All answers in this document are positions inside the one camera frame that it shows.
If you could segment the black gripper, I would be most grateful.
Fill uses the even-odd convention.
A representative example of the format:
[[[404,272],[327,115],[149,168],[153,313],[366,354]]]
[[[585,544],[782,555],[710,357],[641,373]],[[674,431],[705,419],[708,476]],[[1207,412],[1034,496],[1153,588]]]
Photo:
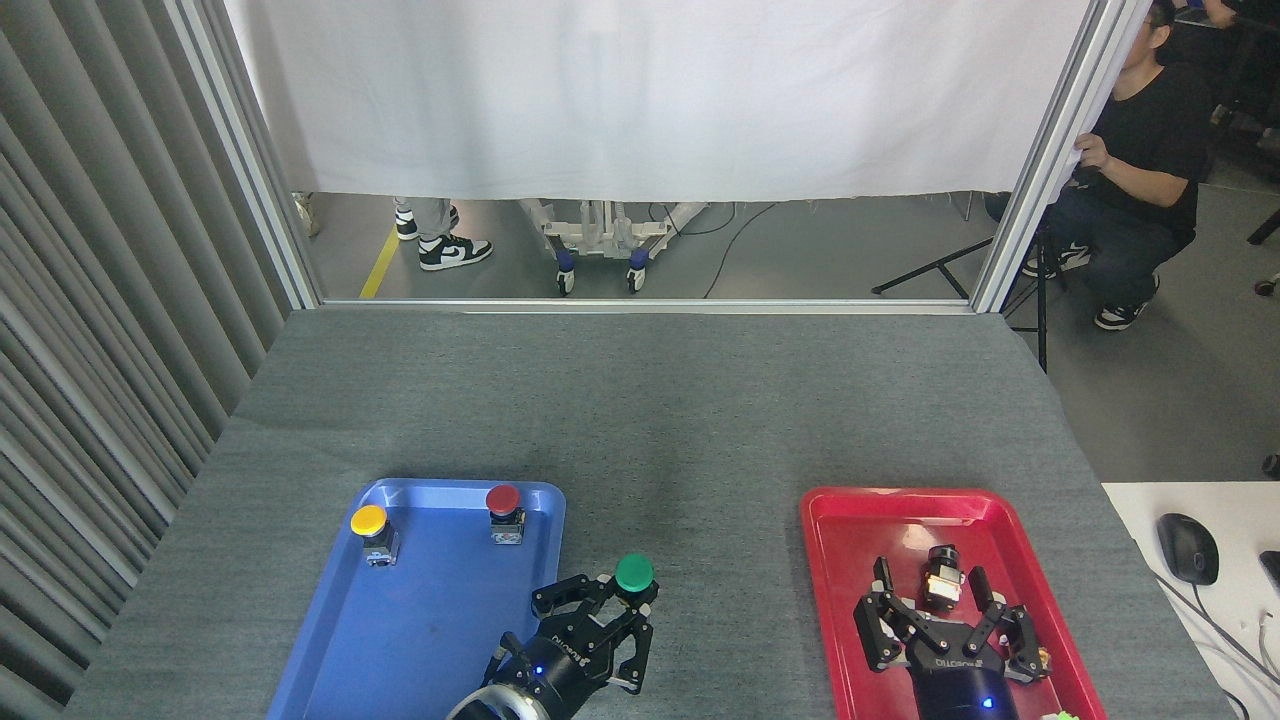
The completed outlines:
[[[982,615],[964,641],[964,652],[960,648],[947,652],[942,634],[900,598],[886,556],[876,559],[872,571],[876,580],[852,610],[863,653],[868,667],[882,673],[900,660],[911,641],[928,647],[908,651],[908,671],[920,719],[1016,719],[1005,676],[1030,684],[1051,674],[1048,651],[1038,642],[1027,606],[1011,606],[995,592],[983,566],[974,566],[968,574]],[[988,639],[1001,623],[1007,625],[1005,662],[997,651],[988,648]]]
[[[492,662],[490,683],[506,685],[548,719],[571,719],[599,689],[612,685],[639,694],[652,647],[652,602],[628,606],[603,624],[595,618],[614,598],[609,577],[598,580],[579,574],[532,592],[531,611],[538,629],[529,643],[507,632]],[[602,659],[564,647],[548,637],[602,637]]]

